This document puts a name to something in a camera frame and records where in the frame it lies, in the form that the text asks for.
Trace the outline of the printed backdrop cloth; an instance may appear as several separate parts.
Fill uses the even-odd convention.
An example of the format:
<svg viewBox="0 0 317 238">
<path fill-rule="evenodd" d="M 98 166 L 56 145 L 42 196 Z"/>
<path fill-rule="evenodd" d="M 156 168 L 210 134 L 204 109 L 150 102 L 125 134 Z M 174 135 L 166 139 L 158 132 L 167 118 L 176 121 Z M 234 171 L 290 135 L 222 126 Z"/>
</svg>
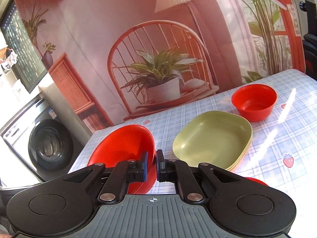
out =
<svg viewBox="0 0 317 238">
<path fill-rule="evenodd" d="M 14 1 L 91 132 L 306 69 L 293 0 Z"/>
</svg>

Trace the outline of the red bowl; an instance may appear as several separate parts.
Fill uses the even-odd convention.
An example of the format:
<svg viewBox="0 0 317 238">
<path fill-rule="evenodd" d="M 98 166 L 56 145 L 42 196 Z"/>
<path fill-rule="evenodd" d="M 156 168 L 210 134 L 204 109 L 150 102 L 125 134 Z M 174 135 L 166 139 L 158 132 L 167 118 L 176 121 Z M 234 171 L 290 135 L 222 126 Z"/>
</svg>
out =
<svg viewBox="0 0 317 238">
<path fill-rule="evenodd" d="M 268 118 L 277 101 L 277 92 L 264 84 L 250 84 L 237 89 L 232 95 L 232 104 L 239 114 L 251 122 Z"/>
<path fill-rule="evenodd" d="M 120 161 L 139 160 L 143 151 L 148 152 L 148 174 L 144 183 L 129 185 L 129 194 L 147 194 L 156 182 L 155 141 L 151 132 L 141 125 L 127 125 L 118 128 L 97 146 L 88 165 L 104 163 L 115 167 Z"/>
<path fill-rule="evenodd" d="M 253 182 L 256 182 L 256 183 L 259 183 L 259 184 L 268 186 L 265 182 L 263 182 L 263 181 L 261 181 L 261 180 L 258 180 L 258 179 L 256 179 L 256 178 L 253 178 L 253 177 L 245 177 L 245 178 L 248 179 L 248 180 L 252 180 Z"/>
</svg>

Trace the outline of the green plate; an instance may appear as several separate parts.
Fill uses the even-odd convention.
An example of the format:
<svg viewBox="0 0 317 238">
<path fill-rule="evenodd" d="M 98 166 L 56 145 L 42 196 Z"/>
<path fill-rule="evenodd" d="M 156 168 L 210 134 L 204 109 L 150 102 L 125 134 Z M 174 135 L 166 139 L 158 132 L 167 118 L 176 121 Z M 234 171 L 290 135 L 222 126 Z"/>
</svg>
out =
<svg viewBox="0 0 317 238">
<path fill-rule="evenodd" d="M 224 152 L 226 163 L 222 168 L 234 171 L 249 152 L 253 135 L 234 133 L 229 137 L 230 140 L 226 142 L 228 148 Z"/>
<path fill-rule="evenodd" d="M 232 171 L 248 151 L 252 137 L 247 119 L 229 112 L 208 111 L 178 133 L 173 153 L 191 167 L 205 162 Z"/>
</svg>

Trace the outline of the washing machine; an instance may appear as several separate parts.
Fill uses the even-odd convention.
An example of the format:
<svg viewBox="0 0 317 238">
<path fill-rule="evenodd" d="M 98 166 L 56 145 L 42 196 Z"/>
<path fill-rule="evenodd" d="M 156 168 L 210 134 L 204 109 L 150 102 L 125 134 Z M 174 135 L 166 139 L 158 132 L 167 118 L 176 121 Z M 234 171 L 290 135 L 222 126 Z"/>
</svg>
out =
<svg viewBox="0 0 317 238">
<path fill-rule="evenodd" d="M 22 165 L 42 182 L 66 175 L 83 149 L 40 96 L 1 128 L 1 137 Z"/>
</svg>

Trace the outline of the plaid tablecloth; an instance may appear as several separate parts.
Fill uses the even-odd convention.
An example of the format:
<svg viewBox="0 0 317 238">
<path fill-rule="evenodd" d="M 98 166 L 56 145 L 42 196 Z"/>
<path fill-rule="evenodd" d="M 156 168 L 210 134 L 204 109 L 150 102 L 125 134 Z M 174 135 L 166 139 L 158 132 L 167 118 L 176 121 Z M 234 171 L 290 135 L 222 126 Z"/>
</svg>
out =
<svg viewBox="0 0 317 238">
<path fill-rule="evenodd" d="M 316 81 L 290 69 L 261 80 L 277 92 L 268 118 L 252 124 L 249 152 L 236 168 L 288 194 L 296 204 L 291 237 L 316 237 Z M 174 158 L 173 141 L 196 116 L 211 110 L 237 113 L 232 90 L 132 120 L 152 132 L 165 158 Z"/>
</svg>

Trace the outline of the black exercise bike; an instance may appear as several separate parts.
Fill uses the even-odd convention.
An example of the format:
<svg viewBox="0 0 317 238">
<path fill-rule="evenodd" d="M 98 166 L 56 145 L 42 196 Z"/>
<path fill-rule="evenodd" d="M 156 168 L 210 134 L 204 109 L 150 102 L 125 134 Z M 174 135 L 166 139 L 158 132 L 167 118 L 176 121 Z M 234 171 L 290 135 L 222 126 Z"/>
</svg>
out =
<svg viewBox="0 0 317 238">
<path fill-rule="evenodd" d="M 316 4 L 305 0 L 299 7 L 307 13 L 308 33 L 303 39 L 306 75 L 316 80 Z"/>
</svg>

